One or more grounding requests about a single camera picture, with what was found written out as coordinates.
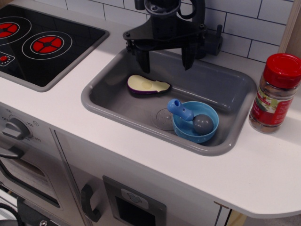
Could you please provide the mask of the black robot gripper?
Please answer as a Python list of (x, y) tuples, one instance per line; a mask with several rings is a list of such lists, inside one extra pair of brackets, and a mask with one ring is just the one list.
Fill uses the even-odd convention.
[(136, 61), (145, 73), (150, 73), (149, 51), (182, 48), (182, 64), (185, 70), (192, 67), (197, 47), (203, 45), (206, 26), (182, 19), (178, 13), (180, 0), (145, 0), (145, 10), (150, 19), (143, 25), (126, 31), (128, 52), (135, 52)]

